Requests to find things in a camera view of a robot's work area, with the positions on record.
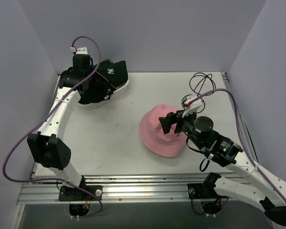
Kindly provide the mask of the pink bucket hat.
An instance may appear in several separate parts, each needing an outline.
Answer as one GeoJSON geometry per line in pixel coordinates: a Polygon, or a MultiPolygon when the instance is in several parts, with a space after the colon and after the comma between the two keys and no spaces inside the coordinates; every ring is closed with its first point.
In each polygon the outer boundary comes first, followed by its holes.
{"type": "Polygon", "coordinates": [[[176,157],[186,144],[184,133],[174,133],[176,125],[172,125],[170,132],[163,133],[160,117],[165,117],[168,113],[175,113],[177,107],[159,104],[148,111],[140,120],[139,137],[145,146],[152,152],[164,157],[176,157]]]}

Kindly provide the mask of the black baseball cap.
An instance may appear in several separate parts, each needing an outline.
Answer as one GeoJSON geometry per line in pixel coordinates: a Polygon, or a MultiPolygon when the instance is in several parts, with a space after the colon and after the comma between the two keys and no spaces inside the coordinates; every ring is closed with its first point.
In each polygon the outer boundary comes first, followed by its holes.
{"type": "Polygon", "coordinates": [[[80,104],[98,103],[105,100],[105,96],[110,96],[117,90],[109,81],[95,72],[89,79],[88,88],[84,90],[79,100],[80,104]]]}

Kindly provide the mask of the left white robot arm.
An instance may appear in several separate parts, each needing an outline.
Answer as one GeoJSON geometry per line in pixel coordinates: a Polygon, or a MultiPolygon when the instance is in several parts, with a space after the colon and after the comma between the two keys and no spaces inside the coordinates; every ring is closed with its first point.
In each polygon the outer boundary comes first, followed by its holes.
{"type": "Polygon", "coordinates": [[[35,134],[29,134],[27,143],[36,163],[51,170],[58,178],[69,184],[69,194],[75,200],[86,196],[85,179],[71,164],[71,150],[63,142],[68,120],[79,102],[81,94],[88,88],[86,81],[72,89],[93,70],[93,61],[87,53],[76,52],[72,58],[72,67],[61,74],[50,117],[35,134]]]}

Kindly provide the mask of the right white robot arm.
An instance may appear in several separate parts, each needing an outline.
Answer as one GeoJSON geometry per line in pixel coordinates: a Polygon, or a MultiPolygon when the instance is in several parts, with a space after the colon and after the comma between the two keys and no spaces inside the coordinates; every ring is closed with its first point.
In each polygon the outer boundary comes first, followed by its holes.
{"type": "Polygon", "coordinates": [[[210,173],[202,184],[208,197],[214,195],[238,199],[259,210],[274,223],[286,227],[286,182],[252,160],[241,146],[213,129],[214,123],[206,116],[182,111],[160,117],[163,133],[168,134],[175,125],[176,134],[183,132],[187,141],[198,148],[198,153],[238,174],[249,186],[231,181],[222,175],[210,173]]]}

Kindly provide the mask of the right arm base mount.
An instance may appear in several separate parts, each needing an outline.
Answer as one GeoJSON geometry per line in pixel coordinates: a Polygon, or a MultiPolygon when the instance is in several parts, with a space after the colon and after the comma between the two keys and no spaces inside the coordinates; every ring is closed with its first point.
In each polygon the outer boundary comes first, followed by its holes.
{"type": "Polygon", "coordinates": [[[209,173],[204,182],[199,184],[190,183],[187,185],[188,198],[191,201],[191,209],[198,216],[215,218],[224,206],[227,204],[229,197],[221,196],[215,192],[215,182],[222,178],[217,173],[209,173]],[[200,203],[201,212],[197,212],[194,208],[194,200],[214,199],[212,201],[203,201],[200,203]]]}

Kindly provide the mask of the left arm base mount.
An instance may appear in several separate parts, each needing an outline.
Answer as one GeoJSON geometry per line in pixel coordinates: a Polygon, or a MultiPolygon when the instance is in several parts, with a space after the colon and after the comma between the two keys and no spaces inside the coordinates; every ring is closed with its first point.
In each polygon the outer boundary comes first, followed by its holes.
{"type": "Polygon", "coordinates": [[[75,187],[68,187],[62,185],[59,187],[58,201],[69,202],[67,207],[67,214],[71,218],[77,220],[81,218],[87,218],[99,214],[103,210],[102,204],[102,191],[103,186],[101,185],[86,185],[84,178],[82,179],[79,189],[75,187]],[[92,210],[92,202],[98,202],[100,208],[98,210],[92,210]]]}

